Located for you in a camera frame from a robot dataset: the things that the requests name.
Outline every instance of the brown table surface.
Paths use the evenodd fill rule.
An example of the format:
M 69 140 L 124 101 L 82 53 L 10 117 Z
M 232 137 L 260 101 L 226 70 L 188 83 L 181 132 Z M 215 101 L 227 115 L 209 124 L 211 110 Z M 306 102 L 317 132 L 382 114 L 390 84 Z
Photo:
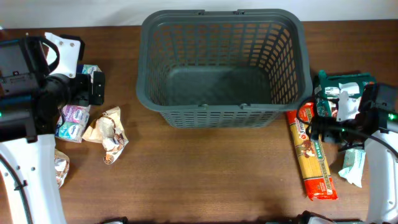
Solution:
M 398 85 L 398 21 L 304 22 L 310 66 L 327 73 L 370 72 Z M 111 166 L 100 144 L 57 140 L 71 167 L 60 189 L 68 223 L 130 220 L 215 222 L 274 220 L 309 210 L 333 219 L 366 219 L 369 171 L 363 188 L 338 176 L 336 147 L 325 145 L 338 200 L 305 197 L 284 115 L 261 129 L 177 129 L 144 108 L 136 96 L 140 27 L 90 27 L 1 31 L 3 38 L 54 34 L 80 36 L 83 63 L 106 73 L 103 106 L 120 106 L 130 143 Z M 0 182 L 0 223 L 10 223 Z

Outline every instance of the gray basket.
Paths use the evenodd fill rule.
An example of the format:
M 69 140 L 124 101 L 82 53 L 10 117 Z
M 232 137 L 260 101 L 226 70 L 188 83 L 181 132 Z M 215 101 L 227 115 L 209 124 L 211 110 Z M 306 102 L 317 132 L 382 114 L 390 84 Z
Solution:
M 159 11 L 141 32 L 137 96 L 171 126 L 263 127 L 312 93 L 303 25 L 287 11 Z

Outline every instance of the brown and white wrapper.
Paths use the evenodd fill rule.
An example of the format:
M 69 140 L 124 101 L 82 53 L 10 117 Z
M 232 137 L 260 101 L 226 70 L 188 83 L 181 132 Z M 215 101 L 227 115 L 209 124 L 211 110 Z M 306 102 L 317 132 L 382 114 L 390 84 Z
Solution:
M 83 135 L 86 141 L 101 143 L 106 151 L 105 164 L 112 164 L 123 152 L 129 140 L 120 121 L 120 108 L 117 106 L 107 110 L 103 115 L 91 122 Z
M 55 149 L 55 178 L 57 180 L 58 188 L 63 185 L 65 178 L 68 175 L 69 171 L 69 157 L 65 155 L 63 152 Z

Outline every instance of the green light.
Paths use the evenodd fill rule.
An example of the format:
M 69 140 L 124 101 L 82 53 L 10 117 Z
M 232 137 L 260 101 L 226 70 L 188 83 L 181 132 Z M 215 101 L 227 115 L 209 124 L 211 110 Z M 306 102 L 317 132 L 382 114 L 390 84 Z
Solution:
M 390 119 L 396 119 L 396 118 L 397 118 L 397 115 L 395 115 L 395 114 L 388 114 L 388 118 L 390 118 Z

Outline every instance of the white wall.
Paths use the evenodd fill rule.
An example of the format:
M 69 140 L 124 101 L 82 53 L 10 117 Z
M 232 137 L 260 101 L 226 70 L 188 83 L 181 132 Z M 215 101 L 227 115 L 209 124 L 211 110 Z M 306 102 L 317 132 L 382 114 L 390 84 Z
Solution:
M 128 26 L 162 9 L 264 8 L 288 10 L 301 21 L 398 19 L 398 0 L 0 0 L 0 26 Z

